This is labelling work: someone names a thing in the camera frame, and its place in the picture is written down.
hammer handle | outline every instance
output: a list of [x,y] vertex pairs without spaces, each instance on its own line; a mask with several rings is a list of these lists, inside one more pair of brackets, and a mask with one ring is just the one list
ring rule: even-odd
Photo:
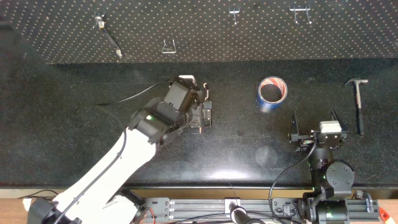
[[364,136],[364,126],[363,126],[363,115],[362,115],[362,108],[357,109],[357,118],[358,118],[358,134],[359,136]]

hammer head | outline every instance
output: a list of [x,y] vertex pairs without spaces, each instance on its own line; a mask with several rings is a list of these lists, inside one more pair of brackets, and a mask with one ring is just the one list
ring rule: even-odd
[[352,79],[348,80],[346,85],[349,84],[350,82],[353,82],[355,85],[356,84],[361,84],[361,83],[366,84],[366,83],[368,83],[368,80],[367,79],[363,80],[363,79],[360,79],[360,78],[352,78]]

blue tape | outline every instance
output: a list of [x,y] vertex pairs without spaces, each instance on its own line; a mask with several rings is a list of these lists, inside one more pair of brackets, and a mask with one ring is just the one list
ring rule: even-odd
[[[280,92],[282,93],[282,97],[280,100],[275,101],[275,102],[270,102],[267,101],[266,99],[264,99],[264,96],[261,95],[261,88],[264,85],[275,85],[280,89]],[[283,79],[279,78],[279,77],[267,77],[265,79],[263,79],[260,82],[260,85],[257,89],[257,101],[259,102],[260,106],[261,106],[261,110],[262,111],[269,111],[269,110],[273,110],[275,108],[278,108],[280,106],[280,104],[282,104],[282,102],[285,100],[287,96],[287,85],[285,83],[285,81],[283,81]]]

robotic arm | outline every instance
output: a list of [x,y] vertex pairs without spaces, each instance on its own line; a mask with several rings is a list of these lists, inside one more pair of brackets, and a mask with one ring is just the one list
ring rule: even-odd
[[77,183],[52,202],[36,200],[29,209],[28,223],[130,223],[137,211],[134,203],[121,195],[109,199],[152,159],[156,147],[172,142],[188,125],[211,125],[207,98],[204,100],[193,76],[176,78],[164,99],[154,98],[133,114],[112,149]]

wooden surface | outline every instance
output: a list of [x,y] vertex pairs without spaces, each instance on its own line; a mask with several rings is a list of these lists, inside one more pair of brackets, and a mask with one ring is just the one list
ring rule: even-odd
[[[398,220],[398,200],[379,200],[379,205],[390,214],[394,221]],[[21,224],[26,221],[27,211],[22,204],[22,199],[0,199],[0,223]]]

